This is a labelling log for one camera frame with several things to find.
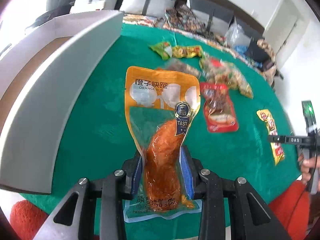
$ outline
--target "metal screw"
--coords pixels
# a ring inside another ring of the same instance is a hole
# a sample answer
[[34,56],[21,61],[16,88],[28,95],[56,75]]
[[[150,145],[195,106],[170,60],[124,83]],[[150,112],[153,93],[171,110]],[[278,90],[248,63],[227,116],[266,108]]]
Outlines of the metal screw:
[[238,178],[238,182],[239,182],[240,184],[244,184],[244,183],[247,182],[247,180],[246,180],[245,178],[243,178],[243,177],[239,177],[239,178]]
[[116,175],[116,176],[122,176],[123,173],[124,173],[123,170],[116,170],[116,171],[115,171],[115,175]]
[[209,175],[210,174],[210,171],[208,169],[202,169],[201,170],[201,174],[202,175]]
[[84,185],[84,184],[86,184],[87,182],[88,182],[88,179],[87,179],[87,178],[81,178],[81,179],[78,180],[78,183],[79,183],[80,185]]

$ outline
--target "snack packet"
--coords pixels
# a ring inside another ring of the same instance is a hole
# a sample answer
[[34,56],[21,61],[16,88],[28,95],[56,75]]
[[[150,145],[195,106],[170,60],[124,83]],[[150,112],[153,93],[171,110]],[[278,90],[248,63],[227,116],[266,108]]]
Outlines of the snack packet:
[[174,46],[172,48],[172,57],[175,58],[192,58],[195,56],[202,57],[203,51],[201,46]]
[[164,70],[179,71],[185,74],[193,75],[197,79],[201,77],[201,71],[175,58],[169,60],[169,62],[164,67]]
[[144,164],[137,197],[125,203],[125,221],[200,212],[200,204],[187,198],[178,167],[180,146],[200,108],[197,78],[131,66],[125,88],[125,117]]
[[150,45],[150,49],[158,53],[162,60],[167,60],[172,57],[172,47],[167,41],[157,43],[156,45]]
[[192,58],[195,56],[202,57],[203,51],[201,46],[174,46],[172,47],[168,41],[157,43],[149,46],[154,52],[158,53],[163,60],[171,57],[175,58]]
[[218,60],[204,53],[199,64],[207,82],[225,84],[228,88],[238,89],[242,95],[253,98],[251,86],[233,63]]
[[[266,126],[268,129],[269,135],[278,135],[275,120],[272,118],[272,115],[268,109],[258,110],[257,115],[263,122],[266,122]],[[273,158],[275,160],[275,165],[279,163],[279,161],[284,159],[284,151],[282,149],[281,143],[270,143]]]
[[233,103],[224,84],[200,83],[201,94],[205,98],[204,118],[209,132],[237,131],[239,124]]

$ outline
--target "red snack packet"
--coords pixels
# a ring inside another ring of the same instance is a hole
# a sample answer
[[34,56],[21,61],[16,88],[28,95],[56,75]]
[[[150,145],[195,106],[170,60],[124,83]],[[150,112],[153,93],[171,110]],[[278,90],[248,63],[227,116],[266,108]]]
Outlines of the red snack packet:
[[203,112],[208,131],[237,131],[239,124],[228,94],[228,87],[224,84],[201,82],[200,92],[205,98]]

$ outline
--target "green tablecloth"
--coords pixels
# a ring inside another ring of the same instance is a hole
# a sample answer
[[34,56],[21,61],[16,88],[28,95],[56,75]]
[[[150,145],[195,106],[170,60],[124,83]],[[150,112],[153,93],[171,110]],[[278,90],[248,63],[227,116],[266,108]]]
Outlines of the green tablecloth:
[[[294,146],[284,145],[285,160],[277,166],[267,141],[265,123],[256,111],[269,109],[280,134],[289,134],[282,107],[265,80],[243,62],[183,35],[138,25],[123,25],[121,37],[109,49],[93,71],[71,112],[55,163],[52,194],[23,196],[50,213],[81,177],[100,179],[132,158],[135,144],[124,117],[124,81],[131,65],[155,69],[165,62],[148,45],[169,41],[173,46],[202,45],[210,55],[236,64],[252,87],[254,99],[230,91],[239,130],[233,133],[209,133],[202,108],[192,122],[186,138],[191,155],[200,159],[220,177],[245,177],[268,203],[280,195],[299,176]],[[182,59],[199,68],[199,58]],[[228,204],[226,226],[229,225]],[[99,233],[100,203],[97,205],[95,233]],[[154,218],[126,223],[128,240],[187,238],[199,231],[200,214],[184,214],[173,220]]]

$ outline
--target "white cardboard panel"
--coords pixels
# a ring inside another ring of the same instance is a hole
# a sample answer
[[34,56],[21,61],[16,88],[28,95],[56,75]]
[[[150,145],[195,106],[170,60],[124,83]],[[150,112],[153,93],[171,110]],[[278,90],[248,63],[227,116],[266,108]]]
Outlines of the white cardboard panel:
[[123,13],[84,29],[49,56],[28,80],[0,135],[0,185],[50,193],[60,139],[87,79],[118,39]]
[[0,99],[12,80],[28,61],[44,46],[60,37],[71,37],[84,28],[116,11],[95,11],[66,14],[42,24],[14,45],[0,58]]

